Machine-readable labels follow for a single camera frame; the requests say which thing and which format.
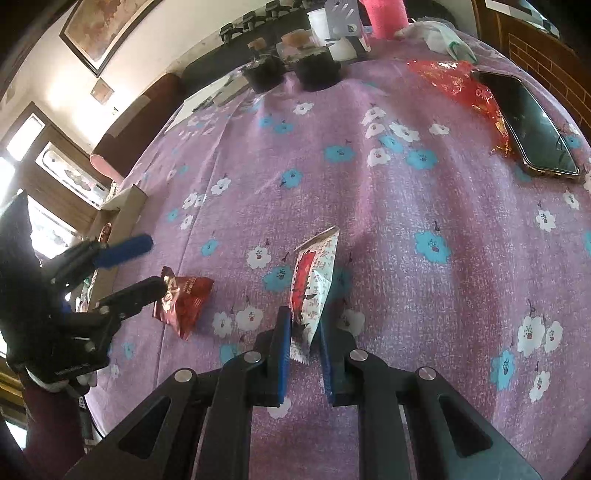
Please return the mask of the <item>pink thermos bottle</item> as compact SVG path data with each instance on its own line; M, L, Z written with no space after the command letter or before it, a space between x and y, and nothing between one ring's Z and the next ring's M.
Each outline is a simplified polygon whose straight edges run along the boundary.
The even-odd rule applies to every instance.
M403 0L363 0L377 39L394 38L394 34L408 27L409 20Z

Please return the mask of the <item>white paper sheet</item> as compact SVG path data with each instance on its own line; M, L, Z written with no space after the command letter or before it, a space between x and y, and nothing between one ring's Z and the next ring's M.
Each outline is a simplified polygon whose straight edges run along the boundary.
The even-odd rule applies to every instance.
M186 130L211 119L213 112L228 103L228 88L232 83L225 75L189 95L166 122L163 132Z

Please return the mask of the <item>dark red snack bag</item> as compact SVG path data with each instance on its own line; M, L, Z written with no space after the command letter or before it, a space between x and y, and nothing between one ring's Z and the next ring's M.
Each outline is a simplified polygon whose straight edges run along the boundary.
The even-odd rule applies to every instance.
M180 339L186 341L197 324L214 280L208 277L177 276L168 266L162 268L160 278L166 292L154 303L152 317L170 326Z

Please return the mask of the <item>dark sofa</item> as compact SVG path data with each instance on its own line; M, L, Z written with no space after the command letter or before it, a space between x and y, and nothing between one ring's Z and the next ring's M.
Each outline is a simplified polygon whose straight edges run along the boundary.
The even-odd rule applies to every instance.
M108 128L90 154L91 165L120 183L185 99L247 62L249 42L262 37L273 45L307 25L303 1L270 1L198 41Z

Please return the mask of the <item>grey notebook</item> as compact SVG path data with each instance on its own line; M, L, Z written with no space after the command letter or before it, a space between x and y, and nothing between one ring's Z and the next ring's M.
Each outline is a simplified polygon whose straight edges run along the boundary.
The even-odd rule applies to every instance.
M213 95L213 104L217 107L221 107L247 89L249 89L249 81L245 77L238 76L229 79L228 82L226 82L226 84Z

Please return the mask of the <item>purple floral tablecloth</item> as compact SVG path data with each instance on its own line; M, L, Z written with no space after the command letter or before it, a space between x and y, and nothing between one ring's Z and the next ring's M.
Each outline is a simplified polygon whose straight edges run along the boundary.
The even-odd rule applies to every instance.
M495 129L413 72L435 53L374 42L327 90L294 75L160 133L125 177L163 267L214 286L187 339L123 323L87 397L114 428L175 370L249 350L287 303L294 250L339 228L337 321L391 366L438 370L545 479L590 438L590 186L530 177Z

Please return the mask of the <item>black jar right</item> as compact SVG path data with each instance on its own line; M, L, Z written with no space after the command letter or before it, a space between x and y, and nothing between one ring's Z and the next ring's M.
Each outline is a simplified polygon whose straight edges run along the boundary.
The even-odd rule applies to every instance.
M293 71L304 91L325 90L341 80L341 64L311 30L297 29L281 37L280 57Z

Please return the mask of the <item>white plastic bag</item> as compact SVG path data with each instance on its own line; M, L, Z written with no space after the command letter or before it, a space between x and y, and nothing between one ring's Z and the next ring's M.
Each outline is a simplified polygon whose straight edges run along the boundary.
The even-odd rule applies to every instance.
M477 55L462 40L453 28L438 21L417 21L394 33L397 39L420 39L436 53L444 54L456 61L478 64Z

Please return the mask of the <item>framed painting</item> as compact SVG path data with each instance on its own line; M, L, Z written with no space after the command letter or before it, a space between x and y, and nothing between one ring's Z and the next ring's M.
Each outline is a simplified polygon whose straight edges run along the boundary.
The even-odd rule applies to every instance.
M127 36L161 0L80 0L59 38L96 77Z

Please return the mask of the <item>black smartphone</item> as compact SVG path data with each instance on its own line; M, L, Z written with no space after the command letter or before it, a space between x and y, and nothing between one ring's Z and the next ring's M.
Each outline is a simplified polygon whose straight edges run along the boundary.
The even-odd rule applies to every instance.
M517 77L474 70L471 76L492 93L521 168L531 176L580 183L583 171L542 105Z

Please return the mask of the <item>white cup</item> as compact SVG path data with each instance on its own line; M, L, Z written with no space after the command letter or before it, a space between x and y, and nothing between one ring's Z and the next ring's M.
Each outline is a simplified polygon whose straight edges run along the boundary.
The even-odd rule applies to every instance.
M332 55L332 59L342 62L356 57L355 48L353 48L346 38L332 39L325 8L308 11L307 16L308 22L311 25L311 31L318 40L318 45L327 47L329 53Z

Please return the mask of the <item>white red snack packet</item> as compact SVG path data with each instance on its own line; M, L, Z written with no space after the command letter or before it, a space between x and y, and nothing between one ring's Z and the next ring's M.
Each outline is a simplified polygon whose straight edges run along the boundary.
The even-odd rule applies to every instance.
M311 361L311 343L332 287L339 228L332 226L297 247L290 284L290 359Z

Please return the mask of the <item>red foil wrapper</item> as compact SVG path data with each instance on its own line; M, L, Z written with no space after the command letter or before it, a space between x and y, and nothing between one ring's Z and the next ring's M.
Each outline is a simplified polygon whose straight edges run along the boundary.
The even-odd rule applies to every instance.
M468 61L413 59L407 62L407 66L462 111L462 122L458 121L458 125L466 135L483 136L490 153L499 153L505 158L515 156L513 140L500 106L491 89L476 79L478 70L472 64Z

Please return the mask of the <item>black jar left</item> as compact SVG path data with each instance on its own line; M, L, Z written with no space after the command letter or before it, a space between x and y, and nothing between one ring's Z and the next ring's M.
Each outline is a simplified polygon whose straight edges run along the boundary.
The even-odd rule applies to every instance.
M242 75L257 94L269 92L283 82L286 67L283 60L270 49L263 37L247 44L252 59L242 67Z

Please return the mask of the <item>cardboard box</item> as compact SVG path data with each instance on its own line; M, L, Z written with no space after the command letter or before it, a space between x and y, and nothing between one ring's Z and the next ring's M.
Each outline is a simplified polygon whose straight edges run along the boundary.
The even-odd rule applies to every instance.
M101 237L106 225L110 226L106 244L113 246L132 235L133 228L146 202L147 195L136 185L131 185L104 203L88 231L89 240ZM70 305L75 312L86 312L98 301L114 291L118 268L99 269L86 277L71 292Z

